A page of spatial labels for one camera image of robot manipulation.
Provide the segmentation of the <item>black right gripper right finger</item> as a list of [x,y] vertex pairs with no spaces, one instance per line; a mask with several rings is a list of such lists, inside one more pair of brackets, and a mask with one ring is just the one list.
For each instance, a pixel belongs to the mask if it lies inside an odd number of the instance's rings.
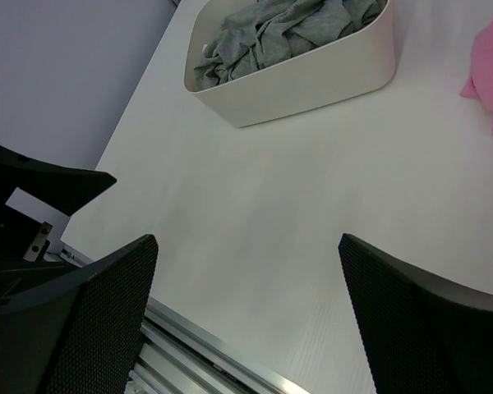
[[493,295],[351,234],[339,257],[379,393],[493,393]]

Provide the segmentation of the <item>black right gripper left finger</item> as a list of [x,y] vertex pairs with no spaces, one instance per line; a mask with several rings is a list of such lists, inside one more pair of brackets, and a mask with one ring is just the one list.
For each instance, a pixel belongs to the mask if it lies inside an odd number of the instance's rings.
[[0,393],[122,393],[159,246],[145,235],[78,268],[0,262]]

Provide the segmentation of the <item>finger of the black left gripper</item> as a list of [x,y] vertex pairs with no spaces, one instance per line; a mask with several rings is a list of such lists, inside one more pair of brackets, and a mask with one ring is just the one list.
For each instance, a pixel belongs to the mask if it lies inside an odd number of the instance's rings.
[[116,182],[107,172],[42,162],[0,145],[0,206],[20,189],[70,217]]

